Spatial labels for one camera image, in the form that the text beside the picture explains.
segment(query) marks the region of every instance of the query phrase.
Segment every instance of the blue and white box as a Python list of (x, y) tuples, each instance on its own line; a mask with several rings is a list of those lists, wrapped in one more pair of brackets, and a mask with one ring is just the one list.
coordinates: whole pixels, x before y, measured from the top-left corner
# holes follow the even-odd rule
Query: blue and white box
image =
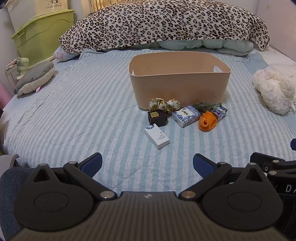
[(217, 122), (219, 122), (227, 113), (227, 109), (220, 105), (218, 106), (214, 111), (213, 111), (213, 114), (214, 116), (216, 117), (217, 119)]
[(201, 113), (195, 107), (188, 105), (172, 113), (172, 118), (182, 128), (190, 123), (199, 120)]

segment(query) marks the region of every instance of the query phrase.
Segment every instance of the green plastic storage box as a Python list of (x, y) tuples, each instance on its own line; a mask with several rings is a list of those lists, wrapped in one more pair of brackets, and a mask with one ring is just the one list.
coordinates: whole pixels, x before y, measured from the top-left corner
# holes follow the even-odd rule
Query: green plastic storage box
[(74, 24), (73, 12), (70, 9), (35, 17), (12, 36), (20, 56), (29, 58), (30, 66), (53, 55), (60, 36)]

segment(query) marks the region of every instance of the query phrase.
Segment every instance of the light blue quilt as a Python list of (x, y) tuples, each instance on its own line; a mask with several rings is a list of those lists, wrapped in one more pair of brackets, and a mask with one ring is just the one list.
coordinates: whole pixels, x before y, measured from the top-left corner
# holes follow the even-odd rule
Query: light blue quilt
[(228, 112), (210, 132), (197, 122), (181, 128), (169, 118), (161, 129), (170, 144), (158, 150), (144, 134), (147, 112), (138, 108), (128, 74), (133, 56), (157, 50), (85, 50), (79, 59), (56, 63), (55, 76), (38, 93), (12, 98), (1, 117), (1, 146), (30, 167), (60, 167), (100, 152), (103, 166), (94, 179), (117, 193), (178, 194), (201, 179), (192, 165), (195, 153), (235, 167), (244, 167), (253, 152), (296, 159), (289, 146), (294, 135), (265, 107), (242, 58), (201, 50), (231, 68), (223, 100)]

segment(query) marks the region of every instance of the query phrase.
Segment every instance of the small black box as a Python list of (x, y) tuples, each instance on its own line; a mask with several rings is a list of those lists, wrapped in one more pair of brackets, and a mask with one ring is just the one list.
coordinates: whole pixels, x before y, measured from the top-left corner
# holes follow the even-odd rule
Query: small black box
[(167, 124), (168, 118), (164, 111), (153, 110), (148, 112), (149, 124), (156, 124), (158, 127), (165, 126)]

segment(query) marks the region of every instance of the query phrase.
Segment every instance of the storage box lid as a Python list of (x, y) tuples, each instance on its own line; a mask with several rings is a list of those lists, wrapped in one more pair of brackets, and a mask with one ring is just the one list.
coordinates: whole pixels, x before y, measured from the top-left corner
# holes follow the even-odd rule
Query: storage box lid
[(31, 19), (29, 22), (27, 22), (23, 27), (21, 27), (12, 37), (11, 39), (13, 39), (15, 36), (17, 36), (20, 32), (22, 32), (22, 30), (24, 28), (26, 28), (28, 25), (30, 25), (31, 23), (39, 20), (39, 19), (42, 19), (42, 18), (46, 18), (46, 17), (49, 17), (49, 16), (52, 16), (52, 15), (56, 15), (56, 14), (61, 14), (61, 13), (66, 13), (66, 12), (74, 12), (75, 10), (74, 9), (69, 9), (69, 10), (63, 10), (63, 11), (58, 11), (58, 12), (51, 12), (51, 13), (47, 13), (47, 14), (44, 14), (44, 15), (40, 15), (40, 16), (37, 16), (33, 19)]

